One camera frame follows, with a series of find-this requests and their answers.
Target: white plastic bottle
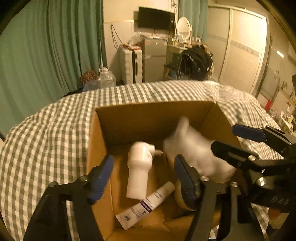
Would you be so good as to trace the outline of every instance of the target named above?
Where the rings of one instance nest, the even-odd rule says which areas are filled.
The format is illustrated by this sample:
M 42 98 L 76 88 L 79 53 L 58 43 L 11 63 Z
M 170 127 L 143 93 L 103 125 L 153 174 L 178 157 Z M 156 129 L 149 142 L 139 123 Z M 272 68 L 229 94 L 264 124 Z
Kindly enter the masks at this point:
M 106 67 L 99 69 L 100 76 L 99 81 L 101 88 L 116 87 L 116 78 L 111 71 L 108 71 Z
M 146 142 L 135 142 L 128 153 L 128 187 L 126 197 L 142 200 L 146 198 L 148 173 L 152 167 L 155 154 L 162 151 L 155 150 L 154 145 Z

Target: black bag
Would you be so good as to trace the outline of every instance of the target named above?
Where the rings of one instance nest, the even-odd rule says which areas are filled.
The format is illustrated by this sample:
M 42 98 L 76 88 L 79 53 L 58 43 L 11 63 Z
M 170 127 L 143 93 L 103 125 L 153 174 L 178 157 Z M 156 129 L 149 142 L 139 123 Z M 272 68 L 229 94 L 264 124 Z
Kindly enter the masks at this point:
M 179 55 L 176 74 L 189 75 L 193 80 L 206 80 L 212 64 L 212 57 L 203 45 L 193 46 Z

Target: metal bolt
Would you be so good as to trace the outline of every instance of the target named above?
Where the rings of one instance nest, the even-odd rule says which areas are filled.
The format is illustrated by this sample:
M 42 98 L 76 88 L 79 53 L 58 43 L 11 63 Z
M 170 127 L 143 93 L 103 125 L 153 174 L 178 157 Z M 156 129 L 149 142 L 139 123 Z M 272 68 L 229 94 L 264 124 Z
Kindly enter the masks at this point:
M 87 178 L 87 176 L 81 176 L 81 177 L 79 178 L 79 180 L 80 180 L 81 182 L 86 182 L 86 181 L 88 181 L 88 178 Z
M 248 156 L 248 159 L 249 159 L 250 161 L 255 161 L 255 160 L 256 160 L 256 157 L 253 156 L 253 155 L 250 155 L 250 156 Z
M 204 182 L 208 182 L 210 180 L 207 176 L 200 176 L 200 179 Z
M 257 185 L 259 187 L 263 187 L 266 184 L 266 179 L 264 177 L 261 177 L 257 180 Z
M 234 188 L 238 188 L 238 187 L 239 187 L 239 185 L 238 185 L 237 182 L 231 182 L 230 185 L 231 185 L 232 187 L 234 187 Z
M 55 187 L 58 186 L 59 184 L 57 182 L 51 182 L 48 186 L 49 187 Z

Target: wall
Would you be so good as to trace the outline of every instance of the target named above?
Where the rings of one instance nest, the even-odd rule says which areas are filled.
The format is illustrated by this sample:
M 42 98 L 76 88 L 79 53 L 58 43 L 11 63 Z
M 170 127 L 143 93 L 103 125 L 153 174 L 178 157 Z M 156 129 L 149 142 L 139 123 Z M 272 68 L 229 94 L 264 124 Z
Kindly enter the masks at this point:
M 282 81 L 287 82 L 288 85 L 288 88 L 285 91 L 288 95 L 290 95 L 293 90 L 291 76 L 296 74 L 296 66 L 289 60 L 288 54 L 295 58 L 295 63 L 296 54 L 292 46 L 290 45 L 284 31 L 281 29 L 280 25 L 273 18 L 273 16 L 269 12 L 267 12 L 256 0 L 216 0 L 216 3 L 222 5 L 243 7 L 246 8 L 246 10 L 256 12 L 267 17 L 270 34 L 272 37 L 272 45 L 268 66 L 274 71 L 280 71 Z M 277 51 L 281 52 L 284 55 L 284 58 L 278 55 Z
M 138 23 L 134 22 L 138 17 L 137 13 L 139 6 L 174 12 L 173 8 L 171 8 L 171 1 L 173 0 L 103 0 L 107 64 L 109 70 L 114 73 L 117 81 L 121 80 L 120 60 L 119 52 L 113 45 L 110 30 L 111 25 L 113 24 L 123 43 L 127 43 L 130 38 L 139 31 L 145 35 L 151 36 L 152 33 L 154 33 L 152 29 L 138 28 Z M 167 31 L 161 31 L 160 34 L 161 37 L 167 38 L 168 36 Z

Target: white pump bottle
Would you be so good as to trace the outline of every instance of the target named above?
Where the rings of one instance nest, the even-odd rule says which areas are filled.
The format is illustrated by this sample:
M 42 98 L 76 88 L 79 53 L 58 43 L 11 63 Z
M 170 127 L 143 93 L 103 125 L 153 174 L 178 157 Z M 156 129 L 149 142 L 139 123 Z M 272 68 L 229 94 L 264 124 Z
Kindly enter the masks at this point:
M 148 172 L 152 167 L 154 155 L 162 151 L 155 150 L 154 145 L 146 142 L 135 142 L 128 153 L 128 187 L 126 197 L 142 200 L 146 198 Z

